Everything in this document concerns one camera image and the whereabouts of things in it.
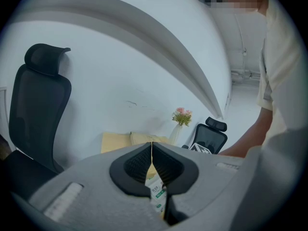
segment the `person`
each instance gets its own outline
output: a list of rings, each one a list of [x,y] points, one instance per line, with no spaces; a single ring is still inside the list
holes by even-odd
[[[260,114],[256,122],[233,146],[219,153],[245,157],[251,147],[264,145],[272,136],[286,131],[286,125],[271,98],[271,93],[291,73],[300,54],[303,54],[303,47],[292,20],[277,0],[217,1],[232,4],[234,9],[245,12],[258,11],[267,21],[267,33],[260,57],[260,85],[257,97],[257,104],[261,106]]]

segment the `shirt sleeve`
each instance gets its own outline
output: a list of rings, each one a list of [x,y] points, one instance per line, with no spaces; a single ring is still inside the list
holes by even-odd
[[[262,54],[263,54],[263,51],[261,52],[260,63],[259,63],[260,85],[259,85],[259,93],[258,93],[258,97],[257,97],[257,104],[259,106],[261,106],[262,108],[265,108],[267,110],[273,110],[272,100],[266,98],[266,94],[265,94],[269,81],[268,81],[268,78],[267,78],[267,74],[265,72]]]

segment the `white shirt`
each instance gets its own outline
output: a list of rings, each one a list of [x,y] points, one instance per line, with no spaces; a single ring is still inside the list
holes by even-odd
[[[291,18],[277,0],[269,0],[266,12],[267,33],[260,57],[260,87],[257,104],[273,111],[273,120],[265,144],[272,136],[286,131],[282,115],[271,98],[274,91],[290,75],[299,56],[301,41]]]

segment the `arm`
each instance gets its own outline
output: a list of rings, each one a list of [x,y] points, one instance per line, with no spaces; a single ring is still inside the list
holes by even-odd
[[[265,135],[270,128],[273,112],[261,108],[260,114],[254,125],[230,148],[219,155],[245,157],[248,150],[256,145],[262,145]]]

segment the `mesh chair back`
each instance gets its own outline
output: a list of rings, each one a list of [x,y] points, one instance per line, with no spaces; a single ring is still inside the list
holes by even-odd
[[[207,148],[212,154],[218,154],[228,137],[222,132],[219,132],[204,124],[199,124],[196,129],[193,144],[197,143]]]
[[[53,46],[39,45],[41,47],[35,45],[34,48],[41,54],[31,47],[26,57],[29,51],[32,51],[34,55],[36,53],[36,57],[32,57],[32,60],[37,59],[38,63],[43,63],[44,56],[48,55],[48,49]],[[28,64],[19,68],[14,82],[10,110],[9,133],[14,145],[53,171],[57,171],[52,155],[54,137],[71,94],[70,81],[58,75],[58,71],[55,70],[59,67],[60,55],[65,51],[68,50],[58,50],[58,54],[53,54],[53,58],[57,59],[50,60],[56,65],[47,65],[46,72],[41,64],[38,64],[40,71],[33,65],[29,67]]]

